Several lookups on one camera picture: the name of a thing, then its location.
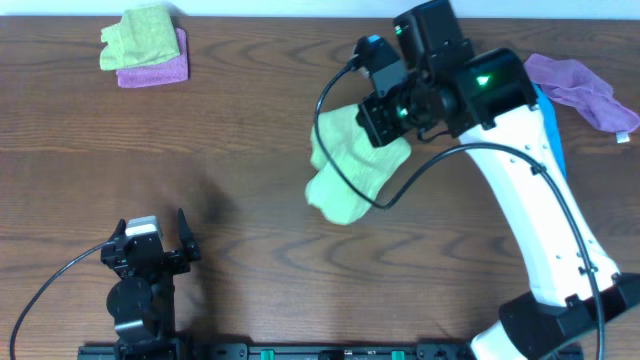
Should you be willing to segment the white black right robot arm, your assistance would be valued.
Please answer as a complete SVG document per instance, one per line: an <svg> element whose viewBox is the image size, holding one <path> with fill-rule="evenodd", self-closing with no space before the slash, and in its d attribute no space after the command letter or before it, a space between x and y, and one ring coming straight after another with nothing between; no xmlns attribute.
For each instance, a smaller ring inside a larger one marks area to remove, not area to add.
<svg viewBox="0 0 640 360"><path fill-rule="evenodd" d="M529 291L500 307L470 348L478 359L550 359L639 302L590 231L555 160L537 95L520 58L476 54L446 1L399 15L397 44L360 39L353 65L374 90L358 123L382 147L445 124L493 191L520 248Z"/></svg>

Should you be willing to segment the light green cloth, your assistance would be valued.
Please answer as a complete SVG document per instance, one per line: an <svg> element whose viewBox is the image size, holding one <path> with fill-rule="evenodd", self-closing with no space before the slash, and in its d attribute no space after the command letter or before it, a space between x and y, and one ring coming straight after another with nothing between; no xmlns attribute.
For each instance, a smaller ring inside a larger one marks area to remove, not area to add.
<svg viewBox="0 0 640 360"><path fill-rule="evenodd" d="M373 147L356 121L357 113L355 104L322 113L320 134L311 136L310 163L317 174L307 183L305 197L326 220L337 225L349 225L363 217L371 204L356 192L375 199L411 155L404 138Z"/></svg>

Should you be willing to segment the folded green cloth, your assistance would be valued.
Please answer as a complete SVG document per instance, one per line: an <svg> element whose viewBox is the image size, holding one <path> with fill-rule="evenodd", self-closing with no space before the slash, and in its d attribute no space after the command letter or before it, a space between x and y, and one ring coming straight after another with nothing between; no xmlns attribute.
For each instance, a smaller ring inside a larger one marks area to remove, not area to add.
<svg viewBox="0 0 640 360"><path fill-rule="evenodd" d="M180 55L170 12L163 5L126 10L121 20L101 30L102 71L157 65Z"/></svg>

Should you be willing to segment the folded pink cloth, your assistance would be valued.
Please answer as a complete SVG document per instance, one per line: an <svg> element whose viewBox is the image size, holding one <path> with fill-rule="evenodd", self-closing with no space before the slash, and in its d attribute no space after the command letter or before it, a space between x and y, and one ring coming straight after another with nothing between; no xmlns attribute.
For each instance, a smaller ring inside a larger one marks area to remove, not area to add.
<svg viewBox="0 0 640 360"><path fill-rule="evenodd" d="M144 88L189 79L189 60L187 34L183 29L176 29L180 54L161 64L120 69L116 71L118 86L121 88Z"/></svg>

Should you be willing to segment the purple crumpled cloth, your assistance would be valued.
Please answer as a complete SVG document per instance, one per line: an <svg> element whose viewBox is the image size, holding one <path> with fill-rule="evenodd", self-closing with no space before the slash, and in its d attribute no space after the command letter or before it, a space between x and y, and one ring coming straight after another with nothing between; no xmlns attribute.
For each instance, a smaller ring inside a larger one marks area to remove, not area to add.
<svg viewBox="0 0 640 360"><path fill-rule="evenodd" d="M530 80L550 100L573 107L593 128L628 143L639 115L623 106L613 87L578 60L554 60L533 54L524 63Z"/></svg>

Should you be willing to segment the blue crumpled cloth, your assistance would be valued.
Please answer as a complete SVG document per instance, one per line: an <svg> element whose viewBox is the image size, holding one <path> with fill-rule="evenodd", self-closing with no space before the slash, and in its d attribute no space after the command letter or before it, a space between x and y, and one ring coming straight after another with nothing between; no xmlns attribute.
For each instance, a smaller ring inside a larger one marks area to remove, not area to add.
<svg viewBox="0 0 640 360"><path fill-rule="evenodd" d="M537 84L533 83L532 86L537 94L538 105L544 117L544 128L551 146L551 151L564 178L567 178L564 151L554 106Z"/></svg>

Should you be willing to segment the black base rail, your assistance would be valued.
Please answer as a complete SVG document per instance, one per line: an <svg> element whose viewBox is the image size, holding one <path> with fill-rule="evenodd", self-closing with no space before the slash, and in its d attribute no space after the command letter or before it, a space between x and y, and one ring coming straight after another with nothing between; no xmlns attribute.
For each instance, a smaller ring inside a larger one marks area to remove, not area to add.
<svg viewBox="0 0 640 360"><path fill-rule="evenodd" d="M463 343L426 342L413 346L249 346L210 344L189 355L136 355L134 359L208 360L463 360L474 359Z"/></svg>

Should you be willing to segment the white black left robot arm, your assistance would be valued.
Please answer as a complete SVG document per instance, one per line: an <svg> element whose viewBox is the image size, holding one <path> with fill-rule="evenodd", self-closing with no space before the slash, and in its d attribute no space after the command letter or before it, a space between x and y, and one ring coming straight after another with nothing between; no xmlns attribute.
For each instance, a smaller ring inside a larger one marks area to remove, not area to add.
<svg viewBox="0 0 640 360"><path fill-rule="evenodd" d="M110 290L106 307L114 319L116 359L187 359L189 339L175 326L176 275L190 271L201 252L184 211L177 211L181 247L165 251L155 216L120 220L101 262L120 278Z"/></svg>

